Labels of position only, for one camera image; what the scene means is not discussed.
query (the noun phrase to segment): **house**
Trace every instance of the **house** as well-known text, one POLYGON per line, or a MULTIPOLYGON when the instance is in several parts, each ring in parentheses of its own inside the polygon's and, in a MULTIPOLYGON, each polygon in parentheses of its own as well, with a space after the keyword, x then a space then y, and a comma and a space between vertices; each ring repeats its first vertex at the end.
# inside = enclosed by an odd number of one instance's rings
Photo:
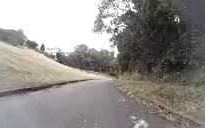
POLYGON ((59 48, 47 48, 46 52, 50 55, 56 56, 57 52, 61 52, 59 48))

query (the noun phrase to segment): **asphalt road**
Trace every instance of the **asphalt road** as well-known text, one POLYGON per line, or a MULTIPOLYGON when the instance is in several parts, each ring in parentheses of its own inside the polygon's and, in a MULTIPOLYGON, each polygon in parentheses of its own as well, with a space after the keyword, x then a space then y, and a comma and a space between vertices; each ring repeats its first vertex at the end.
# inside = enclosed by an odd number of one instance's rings
POLYGON ((0 128, 174 128, 116 89, 111 81, 87 81, 0 98, 0 128))

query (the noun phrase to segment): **overcast sky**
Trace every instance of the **overcast sky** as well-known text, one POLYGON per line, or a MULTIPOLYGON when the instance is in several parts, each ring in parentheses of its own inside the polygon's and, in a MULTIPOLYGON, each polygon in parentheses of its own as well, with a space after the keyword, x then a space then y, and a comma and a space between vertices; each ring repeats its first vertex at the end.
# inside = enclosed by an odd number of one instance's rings
POLYGON ((99 0, 0 0, 0 27, 22 28, 30 40, 70 52, 84 43, 109 49, 109 36, 92 33, 99 0))

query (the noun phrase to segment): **grassy hill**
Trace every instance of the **grassy hill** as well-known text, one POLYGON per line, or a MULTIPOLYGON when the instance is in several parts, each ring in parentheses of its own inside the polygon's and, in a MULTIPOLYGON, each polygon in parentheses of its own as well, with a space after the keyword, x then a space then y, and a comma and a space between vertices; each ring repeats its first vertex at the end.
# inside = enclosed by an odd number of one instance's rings
POLYGON ((33 50, 0 42, 0 89, 87 78, 103 77, 61 65, 33 50))

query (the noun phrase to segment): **curb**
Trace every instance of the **curb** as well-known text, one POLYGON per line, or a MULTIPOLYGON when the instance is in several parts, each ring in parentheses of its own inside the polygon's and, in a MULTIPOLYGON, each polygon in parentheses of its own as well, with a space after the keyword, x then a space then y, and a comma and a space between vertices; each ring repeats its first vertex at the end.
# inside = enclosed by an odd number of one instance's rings
POLYGON ((21 93, 26 93, 26 92, 39 91, 39 90, 52 88, 52 87, 55 87, 55 86, 62 86, 62 85, 65 85, 65 84, 77 83, 77 82, 83 82, 83 81, 89 81, 89 80, 94 80, 94 79, 62 81, 62 82, 49 83, 49 84, 44 84, 44 85, 37 85, 37 86, 32 86, 32 87, 1 90, 0 91, 0 97, 5 97, 5 96, 10 96, 10 95, 15 95, 15 94, 21 94, 21 93))

